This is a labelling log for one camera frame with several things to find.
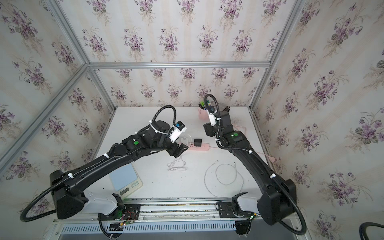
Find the black USB charger adapter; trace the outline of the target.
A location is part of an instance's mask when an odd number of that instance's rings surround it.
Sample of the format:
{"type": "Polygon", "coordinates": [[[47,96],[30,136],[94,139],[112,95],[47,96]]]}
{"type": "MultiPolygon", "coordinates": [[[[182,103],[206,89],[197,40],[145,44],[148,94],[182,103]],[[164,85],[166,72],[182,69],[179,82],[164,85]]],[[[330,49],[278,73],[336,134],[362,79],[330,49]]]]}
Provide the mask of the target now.
{"type": "Polygon", "coordinates": [[[195,138],[194,139],[194,146],[195,147],[201,147],[202,146],[202,139],[195,138]]]}

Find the blue electronic scale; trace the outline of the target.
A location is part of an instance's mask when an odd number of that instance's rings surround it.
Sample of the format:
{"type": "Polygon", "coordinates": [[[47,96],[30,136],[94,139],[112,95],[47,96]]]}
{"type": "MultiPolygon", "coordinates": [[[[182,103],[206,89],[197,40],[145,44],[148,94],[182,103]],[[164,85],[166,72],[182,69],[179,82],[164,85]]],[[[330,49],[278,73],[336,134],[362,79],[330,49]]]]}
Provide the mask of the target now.
{"type": "Polygon", "coordinates": [[[122,199],[128,198],[143,186],[133,164],[124,165],[109,174],[115,191],[122,199]]]}

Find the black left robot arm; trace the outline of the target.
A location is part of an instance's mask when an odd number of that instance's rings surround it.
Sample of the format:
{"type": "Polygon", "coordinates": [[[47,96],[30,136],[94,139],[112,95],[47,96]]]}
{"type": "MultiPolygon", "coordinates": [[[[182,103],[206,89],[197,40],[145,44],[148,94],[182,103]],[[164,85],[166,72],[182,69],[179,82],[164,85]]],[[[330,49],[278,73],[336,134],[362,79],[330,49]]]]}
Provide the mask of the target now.
{"type": "Polygon", "coordinates": [[[31,222],[51,214],[56,214],[60,220],[73,217],[89,202],[84,190],[113,171],[161,151],[178,158],[188,149],[185,144],[176,142],[186,129],[182,122],[177,121],[174,106],[161,107],[147,126],[121,143],[113,144],[102,156],[66,173],[60,170],[51,173],[51,186],[23,209],[20,220],[31,222]],[[29,217],[30,210],[48,194],[52,194],[55,209],[29,217]]]}

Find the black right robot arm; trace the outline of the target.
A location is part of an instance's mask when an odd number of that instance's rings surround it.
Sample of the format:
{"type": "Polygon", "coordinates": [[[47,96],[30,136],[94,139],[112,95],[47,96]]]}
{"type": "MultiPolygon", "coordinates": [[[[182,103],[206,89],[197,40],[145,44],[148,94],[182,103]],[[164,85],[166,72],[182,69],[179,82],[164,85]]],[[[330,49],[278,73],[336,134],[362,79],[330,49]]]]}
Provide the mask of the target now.
{"type": "Polygon", "coordinates": [[[297,188],[293,181],[276,174],[254,151],[247,137],[234,130],[229,112],[220,110],[212,94],[205,96],[204,105],[210,117],[210,123],[204,125],[206,135],[215,137],[218,148],[239,159],[261,190],[257,208],[262,219],[268,225],[280,223],[295,235],[305,235],[307,224],[297,205],[297,188]]]}

